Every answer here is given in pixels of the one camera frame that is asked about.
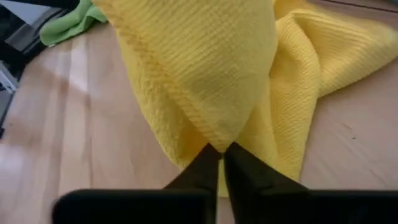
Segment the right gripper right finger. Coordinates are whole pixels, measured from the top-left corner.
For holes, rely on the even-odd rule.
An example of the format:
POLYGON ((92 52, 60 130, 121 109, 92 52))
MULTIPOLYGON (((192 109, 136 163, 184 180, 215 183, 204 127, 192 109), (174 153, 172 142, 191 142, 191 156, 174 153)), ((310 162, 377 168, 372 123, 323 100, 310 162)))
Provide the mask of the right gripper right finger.
POLYGON ((397 224, 395 190, 308 189, 235 142, 224 171, 236 223, 397 224))

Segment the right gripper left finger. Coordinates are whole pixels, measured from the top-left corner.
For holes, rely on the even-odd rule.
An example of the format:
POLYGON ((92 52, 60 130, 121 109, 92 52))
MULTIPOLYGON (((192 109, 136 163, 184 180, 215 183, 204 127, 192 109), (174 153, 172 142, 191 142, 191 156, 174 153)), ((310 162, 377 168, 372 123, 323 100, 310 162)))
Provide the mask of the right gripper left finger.
POLYGON ((216 221, 219 153, 206 145, 162 189, 81 189, 53 205, 53 224, 158 223, 202 224, 216 221))

